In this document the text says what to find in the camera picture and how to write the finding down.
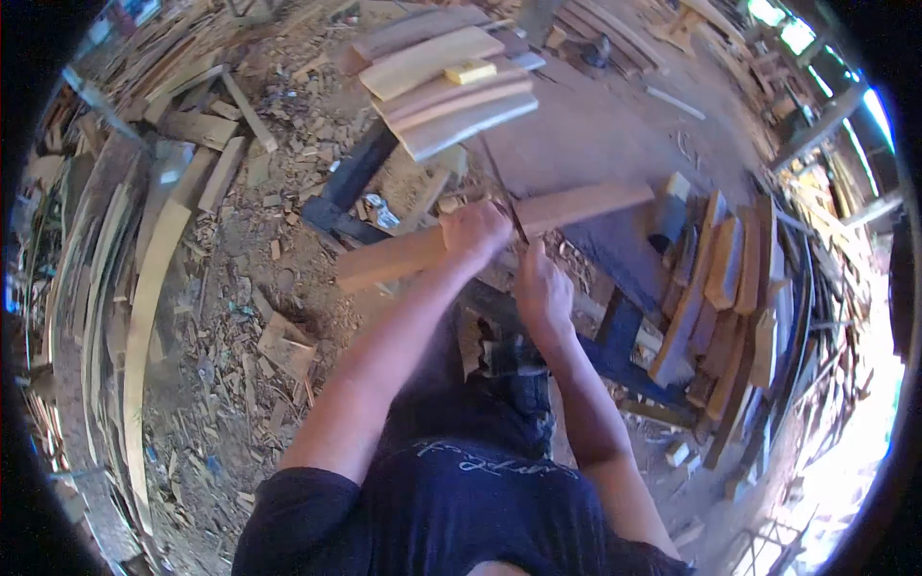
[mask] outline hand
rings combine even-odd
[[[447,257],[476,274],[513,237],[513,223],[489,200],[463,206],[439,218]]]
[[[544,241],[535,238],[519,263],[515,278],[519,316],[538,344],[554,346],[573,328],[573,281],[544,253]]]

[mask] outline yellow wood block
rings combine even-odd
[[[445,68],[445,77],[455,84],[470,84],[490,76],[496,76],[496,64],[486,60],[471,60],[462,65]]]

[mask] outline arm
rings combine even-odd
[[[361,484],[387,411],[420,363],[435,326],[466,282],[509,241],[512,224],[489,202],[442,220],[445,256],[339,359],[279,469],[310,466]]]
[[[576,338],[573,282],[545,255],[541,241],[523,258],[515,299],[561,389],[573,456],[595,485],[612,529],[680,559],[637,469],[624,420]]]

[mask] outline wooden plank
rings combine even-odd
[[[435,104],[430,108],[420,110],[413,114],[407,115],[399,120],[389,118],[387,123],[392,130],[406,131],[422,123],[427,123],[442,116],[446,116],[458,111],[473,108],[481,104],[490,103],[495,100],[503,99],[518,94],[530,94],[532,82],[530,79],[523,79],[504,84],[493,85],[487,88],[469,92],[463,96]]]
[[[720,378],[717,379],[717,384],[714,387],[714,392],[711,394],[711,399],[707,402],[705,412],[707,417],[711,418],[714,422],[719,421],[724,416],[724,411],[727,408],[727,400],[733,389],[733,383],[737,379],[739,364],[743,358],[743,349],[746,343],[748,328],[749,319],[740,318],[739,322],[737,322],[736,331],[733,334],[733,348],[730,357],[727,359],[727,364],[724,366]]]
[[[420,42],[489,22],[487,15],[476,6],[450,6],[392,23],[354,41],[352,48],[363,59],[373,62]]]
[[[516,94],[447,114],[395,135],[409,155],[420,162],[482,130],[537,108],[538,100],[530,93]]]
[[[717,309],[711,302],[705,300],[698,311],[698,320],[689,336],[689,351],[695,356],[703,356],[711,344],[714,328],[717,322]]]
[[[303,339],[303,334],[296,336],[296,340],[291,340],[289,335],[293,324],[284,316],[275,312],[269,320],[269,324],[263,330],[256,344],[256,349],[263,353],[266,358],[278,366],[283,372],[288,374],[298,384],[307,381],[308,370],[313,363],[315,353],[314,346],[305,345],[298,340]]]
[[[535,235],[653,198],[649,186],[628,188],[606,182],[528,198],[519,202],[515,211],[526,234]],[[354,292],[375,282],[396,280],[424,270],[438,263],[444,254],[441,227],[410,232],[341,254],[337,259],[337,283],[344,291]]]
[[[197,190],[186,191],[177,186],[160,212],[151,243],[144,256],[144,263],[140,268],[135,302],[131,310],[131,323],[128,328],[123,390],[125,460],[135,505],[142,528],[147,534],[153,534],[153,526],[148,504],[141,418],[148,346],[154,328],[154,316],[157,312],[157,301],[160,299],[163,279],[170,266],[176,245],[183,236],[185,225],[192,216],[192,207],[198,202],[196,194]]]
[[[711,378],[720,378],[733,351],[733,335],[737,332],[738,321],[739,314],[732,310],[717,313],[714,335],[704,359],[698,364],[698,370]]]
[[[224,199],[224,194],[231,186],[240,162],[243,160],[243,153],[246,152],[246,138],[237,136],[231,138],[228,145],[224,147],[218,164],[208,178],[205,191],[198,201],[198,208],[214,214]]]
[[[502,42],[470,26],[393,53],[362,70],[359,79],[387,101],[438,77],[448,66],[502,52]]]
[[[711,272],[704,285],[705,297],[718,310],[732,308],[737,299],[739,270],[743,251],[743,227],[736,217],[729,217],[720,225]]]
[[[189,82],[195,80],[197,76],[207,73],[209,69],[212,69],[213,66],[216,67],[215,61],[218,60],[220,52],[221,50],[216,50],[214,52],[208,53],[195,62],[192,62],[191,64],[177,70],[175,73],[173,73],[172,76],[161,82],[159,86],[148,92],[148,94],[145,95],[144,100],[152,102],[160,96],[170,93],[173,93],[175,96],[176,94],[181,94],[192,86],[205,81],[206,78],[201,78],[194,84],[189,84]]]
[[[759,274],[762,269],[762,233],[759,217],[755,211],[744,206],[740,209],[743,221],[742,270],[739,273],[739,289],[733,310],[749,315],[759,304]]]
[[[685,358],[685,348],[704,300],[704,282],[711,269],[715,229],[724,219],[726,212],[727,201],[719,190],[714,191],[708,201],[701,237],[698,240],[698,255],[695,258],[691,283],[682,295],[675,318],[669,324],[663,347],[647,371],[660,386],[666,386],[672,381],[677,363]]]
[[[195,142],[218,152],[224,149],[236,130],[236,122],[199,112],[168,112],[163,116],[160,129],[170,138]]]
[[[243,96],[243,91],[240,90],[237,83],[233,81],[231,74],[225,72],[221,75],[221,79],[224,80],[224,86],[227,87],[228,92],[230,92],[230,95],[233,97],[233,101],[237,103],[237,108],[239,108],[240,112],[243,114],[243,118],[246,119],[246,123],[250,124],[250,129],[253,130],[253,134],[263,145],[263,148],[266,149],[266,152],[271,154],[278,150],[276,138],[272,136],[272,133],[269,132],[269,129],[266,128],[263,121],[256,115],[253,106],[250,106],[250,102],[247,101],[246,96]]]
[[[228,120],[233,120],[234,122],[237,122],[243,116],[240,109],[231,106],[227,102],[222,102],[221,100],[211,102],[211,111],[220,116],[224,116]]]
[[[646,40],[640,37],[630,26],[615,18],[608,10],[599,6],[592,0],[573,0],[573,4],[585,8],[597,18],[611,26],[611,28],[623,36],[628,42],[648,58],[660,73],[665,74],[668,69],[666,60],[659,52]]]
[[[587,25],[597,30],[598,32],[604,32],[606,36],[609,37],[611,45],[616,50],[620,50],[631,60],[638,68],[641,69],[641,72],[644,74],[652,72],[655,68],[654,62],[640,53],[636,48],[631,46],[631,43],[628,42],[623,36],[621,36],[614,28],[609,24],[603,21],[601,18],[594,15],[589,10],[586,10],[582,6],[577,5],[575,2],[570,2],[566,5],[568,12],[571,12],[574,16],[584,21]]]
[[[485,78],[474,84],[457,85],[442,76],[387,102],[372,99],[372,104],[379,113],[387,117],[388,121],[396,122],[411,114],[460,98],[471,92],[528,78],[527,70],[505,56],[497,56],[491,61],[496,64],[496,76]]]

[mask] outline dark blue t-shirt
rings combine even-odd
[[[381,457],[362,487],[277,472],[257,490],[232,573],[464,576],[487,560],[534,575],[692,573],[612,533],[579,472],[447,438]]]

